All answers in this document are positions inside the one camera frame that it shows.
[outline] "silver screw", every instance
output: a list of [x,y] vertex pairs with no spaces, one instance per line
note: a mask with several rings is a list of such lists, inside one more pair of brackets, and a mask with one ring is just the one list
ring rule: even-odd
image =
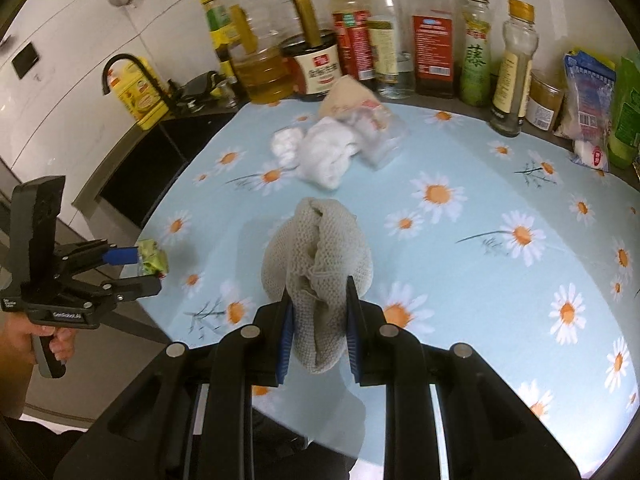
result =
[[400,329],[392,324],[384,324],[380,327],[380,335],[382,337],[396,337],[400,333]]
[[260,328],[255,325],[243,326],[240,330],[240,335],[245,339],[253,339],[260,335]]
[[471,357],[473,355],[474,350],[466,343],[458,343],[453,347],[453,353],[458,357],[462,357],[466,359],[467,357]]
[[165,350],[169,357],[180,357],[184,351],[184,345],[181,343],[171,343]]

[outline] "human hand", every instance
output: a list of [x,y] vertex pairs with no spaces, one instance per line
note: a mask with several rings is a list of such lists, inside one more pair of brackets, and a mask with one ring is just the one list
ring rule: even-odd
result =
[[53,328],[33,324],[24,313],[7,313],[0,338],[18,354],[18,357],[30,364],[36,364],[36,356],[31,344],[31,335],[54,336],[49,348],[58,361],[67,361],[75,353],[74,343],[78,330],[75,328]]

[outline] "barcode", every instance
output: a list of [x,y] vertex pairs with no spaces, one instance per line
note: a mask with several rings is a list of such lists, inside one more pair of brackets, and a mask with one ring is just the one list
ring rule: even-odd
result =
[[449,68],[443,68],[441,66],[430,66],[429,73],[437,75],[450,75],[451,70]]
[[545,130],[547,131],[549,129],[549,122],[548,121],[541,121],[540,119],[535,119],[533,121],[533,125],[539,127],[541,130]]
[[588,128],[598,127],[598,119],[596,116],[584,112],[578,112],[578,122],[580,126],[587,126]]
[[361,81],[364,81],[366,79],[373,79],[373,78],[374,78],[374,73],[372,68],[370,70],[360,70],[358,72],[358,79],[360,79]]

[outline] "light blue floral tablecloth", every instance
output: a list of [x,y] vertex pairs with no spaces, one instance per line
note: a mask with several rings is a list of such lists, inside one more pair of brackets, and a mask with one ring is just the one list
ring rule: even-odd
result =
[[[143,230],[170,262],[144,308],[174,340],[219,341],[269,303],[264,248],[299,200],[336,198],[372,249],[365,299],[423,342],[473,345],[587,474],[638,407],[640,194],[543,140],[390,108],[411,130],[401,155],[377,172],[356,157],[328,193],[279,168],[269,150],[275,130],[311,124],[318,105],[245,106]],[[383,462],[384,390],[357,387],[345,358],[321,376],[292,359],[284,386],[256,388],[254,401],[318,442]]]

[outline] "gray knitted cloth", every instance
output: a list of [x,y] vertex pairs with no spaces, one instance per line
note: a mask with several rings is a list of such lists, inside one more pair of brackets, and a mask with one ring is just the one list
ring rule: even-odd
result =
[[346,284],[362,296],[373,278],[371,250],[356,218],[337,200],[303,198],[271,239],[262,286],[271,301],[287,291],[295,312],[294,350],[311,373],[334,366],[346,348]]

